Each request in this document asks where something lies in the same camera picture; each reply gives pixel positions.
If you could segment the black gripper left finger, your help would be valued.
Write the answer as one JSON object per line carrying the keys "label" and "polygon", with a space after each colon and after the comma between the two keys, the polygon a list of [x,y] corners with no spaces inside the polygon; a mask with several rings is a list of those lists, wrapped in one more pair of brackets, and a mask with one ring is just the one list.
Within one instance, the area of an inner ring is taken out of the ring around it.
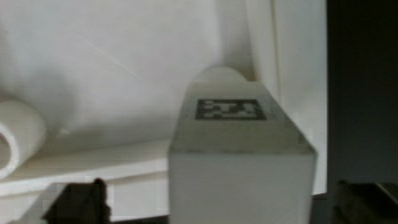
{"label": "black gripper left finger", "polygon": [[111,224],[107,184],[70,183],[44,215],[47,224]]}

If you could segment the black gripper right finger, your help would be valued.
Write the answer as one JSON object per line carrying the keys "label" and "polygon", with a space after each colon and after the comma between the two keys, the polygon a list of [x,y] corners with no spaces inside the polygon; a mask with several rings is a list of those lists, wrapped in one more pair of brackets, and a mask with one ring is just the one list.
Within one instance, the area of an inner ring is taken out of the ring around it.
{"label": "black gripper right finger", "polygon": [[338,182],[331,224],[398,224],[398,184]]}

